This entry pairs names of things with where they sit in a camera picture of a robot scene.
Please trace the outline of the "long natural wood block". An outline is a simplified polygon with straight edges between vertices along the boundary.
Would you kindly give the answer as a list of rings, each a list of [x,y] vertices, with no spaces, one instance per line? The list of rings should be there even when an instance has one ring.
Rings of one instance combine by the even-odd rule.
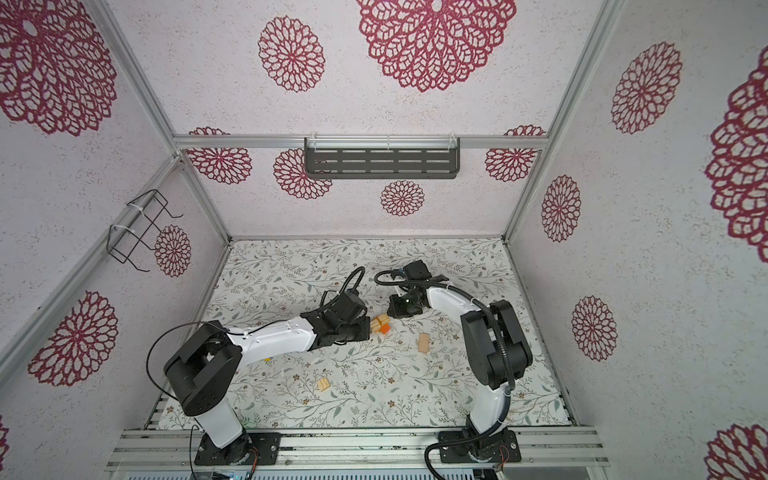
[[[428,334],[419,334],[417,350],[422,354],[427,354],[430,351],[430,336]]]

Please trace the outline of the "grooved natural block front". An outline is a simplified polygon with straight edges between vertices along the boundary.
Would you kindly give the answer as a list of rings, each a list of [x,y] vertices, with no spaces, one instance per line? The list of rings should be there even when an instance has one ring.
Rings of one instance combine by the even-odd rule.
[[[328,378],[323,377],[317,381],[317,389],[324,392],[330,388],[330,381]]]

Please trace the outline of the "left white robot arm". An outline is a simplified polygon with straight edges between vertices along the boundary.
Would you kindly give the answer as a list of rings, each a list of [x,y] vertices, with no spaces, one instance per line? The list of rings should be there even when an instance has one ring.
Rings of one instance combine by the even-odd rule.
[[[274,462],[273,449],[251,437],[226,398],[240,367],[283,354],[369,339],[367,307],[350,289],[314,310],[252,330],[227,329],[218,321],[201,324],[163,368],[184,414],[204,432],[194,464]]]

